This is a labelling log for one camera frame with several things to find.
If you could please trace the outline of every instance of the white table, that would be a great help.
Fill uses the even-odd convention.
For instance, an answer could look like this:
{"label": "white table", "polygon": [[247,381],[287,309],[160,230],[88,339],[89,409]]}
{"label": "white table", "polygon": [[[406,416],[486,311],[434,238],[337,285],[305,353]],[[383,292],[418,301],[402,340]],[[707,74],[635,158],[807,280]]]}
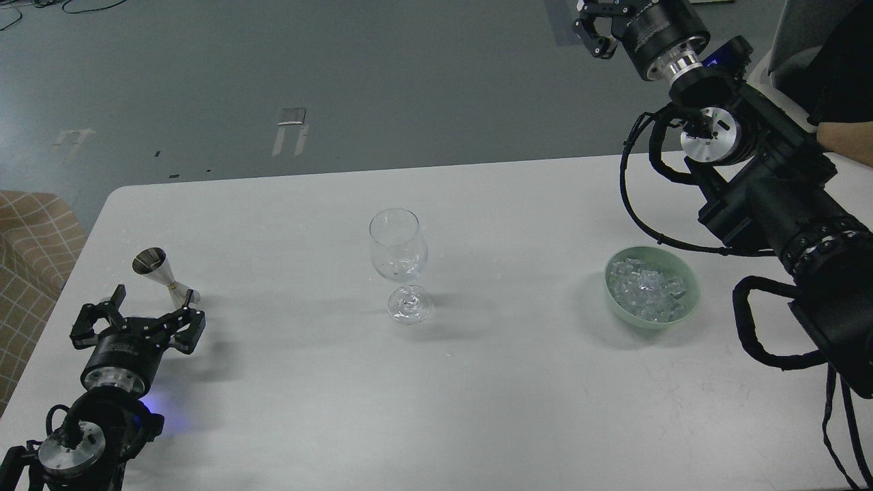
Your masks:
{"label": "white table", "polygon": [[[828,189],[873,224],[873,170],[839,166]],[[207,329],[193,355],[164,357],[144,401],[167,424],[128,463],[127,491],[845,488],[821,443],[825,370],[760,365],[737,339],[734,284],[787,280],[778,261],[676,252],[703,289],[687,322],[648,332],[608,311],[608,257],[653,245],[622,208],[617,168],[604,156],[119,189],[0,446],[41,437],[45,412],[83,393],[90,351],[67,338],[83,303],[124,283],[122,314],[172,309],[130,266],[159,246],[202,293]],[[639,156],[629,179],[656,228],[716,244],[696,189]],[[395,285],[368,259],[369,219],[393,206],[416,212],[430,246],[417,283],[436,310],[411,328],[388,318]],[[772,352],[812,348],[784,301],[753,306]],[[873,406],[856,410],[869,444]],[[840,407],[832,428],[855,470]]]}

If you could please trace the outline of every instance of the jigger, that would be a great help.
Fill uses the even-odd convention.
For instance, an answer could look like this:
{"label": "jigger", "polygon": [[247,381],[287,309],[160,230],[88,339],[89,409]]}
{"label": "jigger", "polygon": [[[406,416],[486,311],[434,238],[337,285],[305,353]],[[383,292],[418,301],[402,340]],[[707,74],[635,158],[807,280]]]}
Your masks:
{"label": "jigger", "polygon": [[149,247],[143,252],[140,252],[134,258],[134,272],[140,274],[150,280],[157,281],[169,290],[170,299],[173,300],[173,305],[176,308],[181,308],[185,302],[185,294],[191,290],[190,307],[200,303],[200,294],[173,278],[173,272],[169,268],[167,253],[160,247]]}

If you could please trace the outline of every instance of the black sleeve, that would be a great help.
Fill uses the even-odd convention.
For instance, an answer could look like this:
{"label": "black sleeve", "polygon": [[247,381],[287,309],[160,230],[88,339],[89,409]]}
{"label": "black sleeve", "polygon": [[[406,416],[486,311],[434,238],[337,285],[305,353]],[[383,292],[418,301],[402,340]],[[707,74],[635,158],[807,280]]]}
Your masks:
{"label": "black sleeve", "polygon": [[780,90],[809,113],[812,124],[873,121],[873,0],[862,0],[812,63]]}

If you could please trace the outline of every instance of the bowl of ice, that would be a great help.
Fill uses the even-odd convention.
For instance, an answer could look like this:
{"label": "bowl of ice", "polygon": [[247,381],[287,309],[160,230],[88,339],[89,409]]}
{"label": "bowl of ice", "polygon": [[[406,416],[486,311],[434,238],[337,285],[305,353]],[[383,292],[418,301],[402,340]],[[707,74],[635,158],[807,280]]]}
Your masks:
{"label": "bowl of ice", "polygon": [[668,328],[691,315],[700,301],[700,286],[691,268],[657,247],[617,252],[606,264],[604,281],[609,307],[638,328]]}

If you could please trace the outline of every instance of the wine glass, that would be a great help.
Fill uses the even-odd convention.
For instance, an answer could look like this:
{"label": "wine glass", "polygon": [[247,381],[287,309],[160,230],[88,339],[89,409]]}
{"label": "wine glass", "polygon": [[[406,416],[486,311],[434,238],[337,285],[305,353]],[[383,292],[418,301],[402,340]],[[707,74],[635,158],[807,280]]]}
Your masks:
{"label": "wine glass", "polygon": [[402,208],[380,211],[370,221],[370,238],[370,260],[376,271],[403,284],[388,298],[388,314],[407,326],[423,321],[433,309],[433,300],[424,288],[409,284],[428,262],[418,217]]}

